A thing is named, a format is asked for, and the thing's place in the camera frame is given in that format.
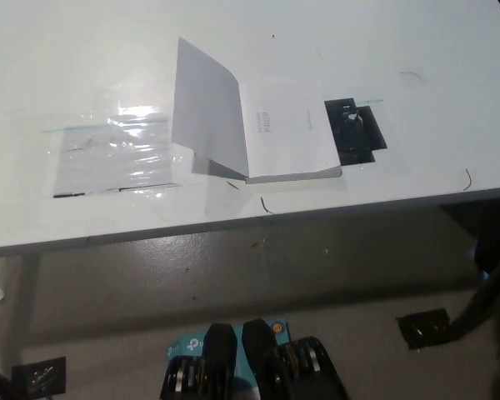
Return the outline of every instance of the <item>black device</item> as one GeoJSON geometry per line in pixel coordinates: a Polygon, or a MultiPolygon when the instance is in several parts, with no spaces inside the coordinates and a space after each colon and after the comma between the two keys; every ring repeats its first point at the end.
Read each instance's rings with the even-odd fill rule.
{"type": "Polygon", "coordinates": [[[202,356],[177,356],[168,364],[162,400],[229,400],[237,337],[231,325],[214,323],[203,340],[202,356]]]}
{"type": "Polygon", "coordinates": [[[346,400],[344,386],[323,344],[305,337],[278,346],[262,319],[246,322],[242,346],[262,400],[346,400]]]}

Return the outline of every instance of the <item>white paper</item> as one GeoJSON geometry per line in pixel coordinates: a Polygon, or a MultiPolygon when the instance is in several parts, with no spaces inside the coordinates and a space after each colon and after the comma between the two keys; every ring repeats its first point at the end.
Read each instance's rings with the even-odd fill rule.
{"type": "Polygon", "coordinates": [[[248,176],[237,79],[179,38],[172,141],[248,176]]]}
{"type": "Polygon", "coordinates": [[[250,178],[340,166],[317,82],[245,82],[240,93],[250,178]]]}

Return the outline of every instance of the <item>white table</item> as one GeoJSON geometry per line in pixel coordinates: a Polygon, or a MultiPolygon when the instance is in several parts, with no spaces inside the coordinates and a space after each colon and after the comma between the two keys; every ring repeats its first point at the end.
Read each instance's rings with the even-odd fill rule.
{"type": "Polygon", "coordinates": [[[495,189],[495,0],[0,2],[0,255],[263,222],[261,199],[280,218],[495,189]],[[237,190],[173,146],[176,187],[54,199],[62,134],[42,130],[118,107],[170,116],[178,36],[240,80],[311,76],[326,99],[370,101],[388,149],[338,179],[237,190]]]}

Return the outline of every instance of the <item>floor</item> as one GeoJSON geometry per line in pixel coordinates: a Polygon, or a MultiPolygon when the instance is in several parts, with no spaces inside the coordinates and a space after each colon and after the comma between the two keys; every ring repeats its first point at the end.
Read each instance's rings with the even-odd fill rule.
{"type": "Polygon", "coordinates": [[[500,306],[409,351],[396,317],[465,306],[474,241],[438,208],[0,258],[0,370],[67,357],[55,398],[158,398],[165,352],[213,321],[285,317],[327,347],[351,399],[500,399],[500,306]]]}

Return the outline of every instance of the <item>clear plastic wrap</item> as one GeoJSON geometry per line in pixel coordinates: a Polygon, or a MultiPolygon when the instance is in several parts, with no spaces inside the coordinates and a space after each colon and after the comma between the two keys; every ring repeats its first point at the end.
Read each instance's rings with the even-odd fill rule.
{"type": "Polygon", "coordinates": [[[107,123],[63,129],[55,197],[171,183],[169,120],[154,107],[119,109],[107,123]]]}

